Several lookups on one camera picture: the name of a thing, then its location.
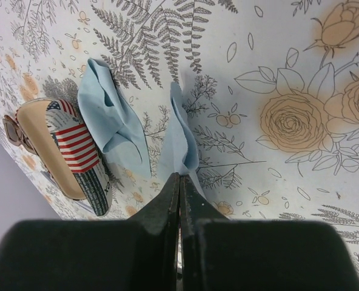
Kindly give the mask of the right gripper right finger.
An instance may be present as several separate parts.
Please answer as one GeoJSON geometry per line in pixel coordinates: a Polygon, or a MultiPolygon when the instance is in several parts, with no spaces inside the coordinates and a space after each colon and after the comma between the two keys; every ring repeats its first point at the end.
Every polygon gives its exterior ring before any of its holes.
{"type": "Polygon", "coordinates": [[[230,220],[179,187],[184,290],[359,290],[346,246],[318,221],[230,220]]]}

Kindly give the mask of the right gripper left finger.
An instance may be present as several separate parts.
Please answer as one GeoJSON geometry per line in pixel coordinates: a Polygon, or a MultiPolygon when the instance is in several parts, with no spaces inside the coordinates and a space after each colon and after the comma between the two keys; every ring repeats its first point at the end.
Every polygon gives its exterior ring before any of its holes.
{"type": "Polygon", "coordinates": [[[0,243],[0,290],[175,290],[180,176],[126,220],[17,222],[0,243]]]}

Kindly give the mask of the flag print glasses case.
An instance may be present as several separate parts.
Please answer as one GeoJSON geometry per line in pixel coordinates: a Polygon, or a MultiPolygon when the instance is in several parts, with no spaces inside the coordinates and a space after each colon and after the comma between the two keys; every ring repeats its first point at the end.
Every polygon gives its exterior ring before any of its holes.
{"type": "Polygon", "coordinates": [[[86,124],[64,99],[34,99],[15,113],[50,176],[69,199],[86,200],[96,216],[112,205],[109,171],[86,124]]]}

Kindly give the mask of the light blue cleaning cloth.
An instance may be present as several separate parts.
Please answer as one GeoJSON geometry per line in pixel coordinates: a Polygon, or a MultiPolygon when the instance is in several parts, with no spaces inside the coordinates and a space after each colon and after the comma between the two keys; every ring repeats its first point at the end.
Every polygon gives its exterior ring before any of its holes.
{"type": "MultiPolygon", "coordinates": [[[[203,193],[196,175],[199,157],[196,141],[189,129],[183,94],[176,83],[170,85],[170,118],[158,160],[158,178],[171,173],[189,175],[203,193]]],[[[83,120],[108,163],[115,163],[145,178],[151,176],[144,130],[136,113],[122,98],[103,62],[90,58],[78,89],[78,106],[83,120]]]]}

